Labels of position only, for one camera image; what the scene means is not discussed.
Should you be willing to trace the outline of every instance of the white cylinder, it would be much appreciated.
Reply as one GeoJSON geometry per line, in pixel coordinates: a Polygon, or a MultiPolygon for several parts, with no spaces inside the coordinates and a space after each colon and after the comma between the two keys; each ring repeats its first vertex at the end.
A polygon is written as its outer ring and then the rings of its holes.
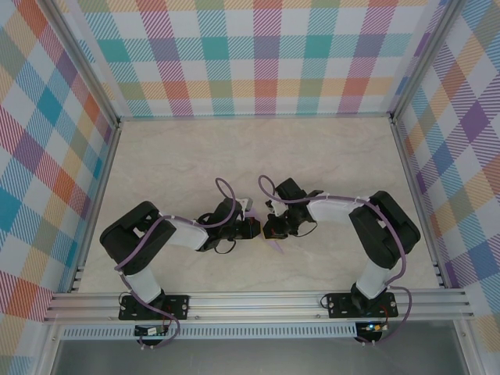
{"type": "Polygon", "coordinates": [[[307,204],[307,209],[314,221],[333,221],[335,223],[350,224],[349,213],[363,204],[358,202],[339,201],[337,199],[321,199],[311,201],[307,204]]]}
{"type": "Polygon", "coordinates": [[[179,220],[167,220],[176,227],[176,231],[166,242],[167,245],[186,246],[198,250],[205,243],[209,235],[206,230],[179,220]]]}
{"type": "Polygon", "coordinates": [[[385,281],[390,272],[391,270],[379,267],[368,259],[365,270],[356,281],[356,287],[365,297],[374,299],[386,288],[385,281]]]}
{"type": "Polygon", "coordinates": [[[151,302],[162,292],[149,266],[125,278],[132,290],[146,303],[151,302]]]}

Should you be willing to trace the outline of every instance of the black mounting plate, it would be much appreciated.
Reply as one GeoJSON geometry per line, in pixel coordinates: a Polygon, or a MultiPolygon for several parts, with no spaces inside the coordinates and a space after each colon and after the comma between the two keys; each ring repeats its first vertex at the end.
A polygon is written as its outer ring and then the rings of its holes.
{"type": "Polygon", "coordinates": [[[327,297],[328,317],[333,318],[385,318],[385,311],[381,306],[387,309],[389,318],[398,316],[398,307],[395,304],[396,299],[393,293],[385,292],[380,296],[380,300],[372,309],[361,313],[356,306],[352,304],[351,293],[329,293],[327,297]]]}
{"type": "MultiPolygon", "coordinates": [[[[157,309],[172,314],[178,320],[186,320],[188,318],[189,296],[166,295],[161,307],[157,307],[157,309]]],[[[121,298],[119,320],[163,320],[163,317],[162,314],[141,305],[131,295],[125,295],[121,298]]]]}

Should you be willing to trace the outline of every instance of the plaid wall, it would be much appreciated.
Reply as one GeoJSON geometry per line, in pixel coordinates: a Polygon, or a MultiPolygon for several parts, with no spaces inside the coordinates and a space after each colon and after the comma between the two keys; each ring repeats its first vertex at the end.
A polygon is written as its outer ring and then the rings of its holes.
{"type": "Polygon", "coordinates": [[[500,0],[469,0],[400,123],[441,257],[500,368],[500,0]]]}
{"type": "Polygon", "coordinates": [[[0,1],[0,374],[26,373],[111,127],[35,0],[0,1]]]}
{"type": "Polygon", "coordinates": [[[152,117],[385,113],[439,0],[58,3],[117,111],[152,117]]]}
{"type": "Polygon", "coordinates": [[[432,19],[430,20],[429,24],[427,25],[427,29],[425,30],[425,33],[423,33],[422,39],[420,39],[420,43],[418,47],[416,48],[415,52],[413,53],[413,56],[410,60],[410,63],[408,64],[408,67],[406,68],[405,75],[401,79],[398,90],[396,91],[396,94],[392,98],[391,105],[389,106],[389,112],[394,112],[394,109],[396,105],[398,104],[399,98],[401,98],[402,92],[406,88],[406,84],[408,83],[409,78],[413,75],[413,72],[415,72],[416,67],[419,65],[420,62],[420,56],[422,55],[423,51],[427,47],[427,44],[430,41],[430,37],[434,30],[436,30],[436,27],[439,24],[439,21],[441,20],[441,17],[443,16],[446,6],[450,0],[440,0],[439,5],[437,6],[436,10],[434,11],[434,14],[432,16],[432,19]]]}

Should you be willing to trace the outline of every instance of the robotic arm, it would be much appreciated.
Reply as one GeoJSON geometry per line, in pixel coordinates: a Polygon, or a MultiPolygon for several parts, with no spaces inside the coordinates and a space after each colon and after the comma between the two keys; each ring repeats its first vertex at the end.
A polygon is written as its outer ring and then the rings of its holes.
{"type": "MultiPolygon", "coordinates": [[[[163,216],[151,202],[142,202],[104,230],[100,242],[118,264],[115,269],[119,270],[132,294],[129,298],[122,298],[128,301],[125,305],[120,302],[120,319],[158,320],[167,316],[179,324],[178,319],[187,318],[189,296],[165,295],[149,266],[164,245],[185,246],[197,252],[213,248],[217,252],[221,240],[235,242],[260,234],[260,222],[245,216],[252,200],[235,199],[234,192],[226,185],[233,198],[225,195],[214,212],[197,220],[163,216]]],[[[304,222],[334,221],[354,226],[369,261],[350,293],[325,296],[328,297],[330,317],[377,318],[384,312],[386,318],[391,314],[398,315],[394,295],[385,291],[387,285],[404,272],[404,257],[400,274],[390,280],[388,276],[402,255],[410,253],[420,240],[420,232],[387,192],[378,191],[369,198],[357,199],[329,196],[319,190],[306,194],[288,178],[276,187],[277,198],[260,186],[272,198],[266,203],[271,214],[262,229],[265,238],[298,236],[298,229],[304,222]]],[[[137,335],[150,335],[147,328],[136,327],[136,331],[137,335]]],[[[156,331],[157,334],[165,332],[164,327],[156,331]]],[[[166,344],[174,337],[162,343],[166,344]]]]}
{"type": "MultiPolygon", "coordinates": [[[[266,205],[270,208],[271,214],[268,215],[268,221],[263,228],[264,236],[269,239],[297,236],[298,229],[304,222],[351,223],[369,258],[362,275],[352,285],[351,303],[362,314],[375,305],[378,306],[382,294],[387,289],[388,276],[401,258],[394,237],[378,215],[370,207],[356,200],[346,202],[327,199],[328,194],[319,190],[306,194],[291,178],[279,184],[276,193],[280,200],[288,202],[316,198],[288,204],[268,201],[266,205]]],[[[385,191],[378,191],[363,201],[375,205],[388,218],[402,243],[405,254],[410,253],[420,240],[420,232],[396,201],[385,191]]]]}
{"type": "MultiPolygon", "coordinates": [[[[175,216],[161,220],[151,231],[140,252],[121,267],[120,272],[132,291],[142,301],[161,309],[165,295],[156,282],[149,263],[164,245],[179,245],[197,252],[206,252],[212,248],[216,250],[221,240],[232,241],[235,245],[236,240],[258,236],[260,222],[252,217],[245,217],[245,213],[252,207],[252,200],[237,199],[234,212],[230,215],[232,204],[231,198],[225,198],[214,212],[200,216],[194,223],[175,216]],[[229,215],[230,218],[225,224],[210,226],[229,215]]],[[[151,202],[142,202],[107,227],[99,240],[108,255],[117,264],[121,264],[130,257],[145,233],[161,217],[162,214],[151,202]]]]}

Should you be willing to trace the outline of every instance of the marble floor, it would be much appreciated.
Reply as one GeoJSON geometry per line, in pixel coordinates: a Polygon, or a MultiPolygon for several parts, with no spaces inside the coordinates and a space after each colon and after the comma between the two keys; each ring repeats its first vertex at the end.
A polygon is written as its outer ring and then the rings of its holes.
{"type": "MultiPolygon", "coordinates": [[[[307,192],[364,196],[385,190],[418,221],[385,118],[125,123],[80,292],[125,290],[98,237],[138,203],[149,200],[163,213],[194,219],[222,201],[214,179],[223,177],[238,197],[252,197],[265,219],[261,173],[276,184],[293,177],[307,192]]],[[[349,225],[321,223],[309,236],[280,246],[282,252],[256,238],[239,241],[228,255],[166,246],[152,268],[165,291],[339,290],[351,287],[367,259],[349,225]]],[[[423,239],[397,284],[438,286],[423,239]]]]}

